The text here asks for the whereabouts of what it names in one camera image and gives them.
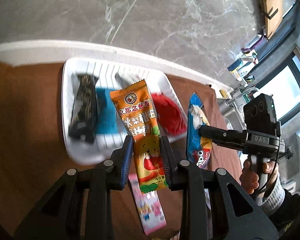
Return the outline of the grey knit sleeve forearm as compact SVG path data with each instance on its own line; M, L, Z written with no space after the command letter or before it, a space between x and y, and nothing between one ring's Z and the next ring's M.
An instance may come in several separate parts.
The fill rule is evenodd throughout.
M300 194L284 189L277 177L261 208L280 234L300 231Z

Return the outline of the person's right hand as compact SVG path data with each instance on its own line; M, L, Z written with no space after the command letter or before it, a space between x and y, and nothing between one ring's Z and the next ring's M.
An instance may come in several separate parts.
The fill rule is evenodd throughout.
M269 179L266 192L270 192L273 189L279 175L279 166L273 161L264 163L263 172L268 175ZM258 180L259 176L254 171L250 170L250 161L246 159L243 163L242 174L239 177L241 186L248 194L252 194L259 187Z

